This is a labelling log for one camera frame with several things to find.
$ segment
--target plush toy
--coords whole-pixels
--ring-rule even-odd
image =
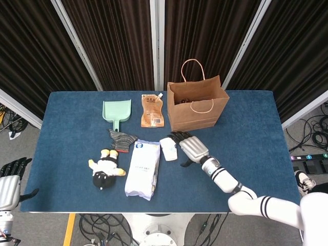
[[[97,163],[89,160],[89,167],[93,170],[93,184],[101,190],[112,186],[115,183],[115,176],[126,175],[123,169],[117,168],[117,157],[117,151],[104,149]]]

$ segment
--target brown paper bag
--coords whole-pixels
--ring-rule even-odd
[[[202,81],[187,82],[183,66],[194,60],[202,69]],[[205,79],[202,65],[196,59],[181,67],[184,83],[168,82],[168,115],[172,131],[190,131],[212,127],[217,122],[229,96],[221,88],[220,76]],[[191,102],[180,103],[189,99]]]

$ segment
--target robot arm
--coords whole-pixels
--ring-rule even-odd
[[[4,165],[0,169],[0,245],[18,245],[21,241],[11,237],[11,229],[13,224],[13,215],[11,211],[17,205],[34,197],[38,193],[35,189],[32,193],[21,195],[21,180],[26,165],[32,159],[26,157],[15,160]]]
[[[256,215],[276,220],[303,230],[301,210],[298,205],[290,201],[261,196],[237,181],[219,161],[209,155],[209,150],[195,136],[188,132],[172,132],[169,135],[186,153],[189,160],[183,164],[188,167],[191,163],[201,164],[201,168],[225,193],[233,193],[228,205],[237,215]]]

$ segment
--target yellow tape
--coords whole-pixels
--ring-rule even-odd
[[[71,238],[74,228],[74,220],[75,220],[75,214],[70,214],[67,221],[67,227],[66,227],[66,234],[64,239],[63,246],[70,246],[71,245]]]
[[[0,112],[0,124],[2,123],[2,120],[4,119],[5,113]]]

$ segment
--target paper bag handle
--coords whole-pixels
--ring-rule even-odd
[[[212,107],[210,108],[209,111],[206,111],[206,112],[198,112],[198,111],[194,110],[194,109],[191,107],[192,104],[193,104],[193,101],[192,101],[191,104],[190,104],[190,109],[191,109],[192,111],[194,111],[194,112],[197,113],[197,114],[206,114],[206,113],[210,113],[210,112],[212,111],[212,109],[213,109],[213,107],[214,107],[214,100],[212,99]]]
[[[196,62],[200,65],[201,72],[203,73],[203,79],[205,80],[204,69],[203,69],[203,66],[200,64],[200,62],[199,62],[198,60],[196,60],[196,59],[188,59],[188,60],[186,60],[186,61],[182,64],[182,67],[181,67],[181,75],[182,75],[182,77],[183,77],[184,82],[187,82],[187,80],[186,80],[186,78],[185,78],[184,75],[183,75],[182,69],[183,69],[183,66],[184,66],[187,62],[190,62],[191,60],[196,61]]]

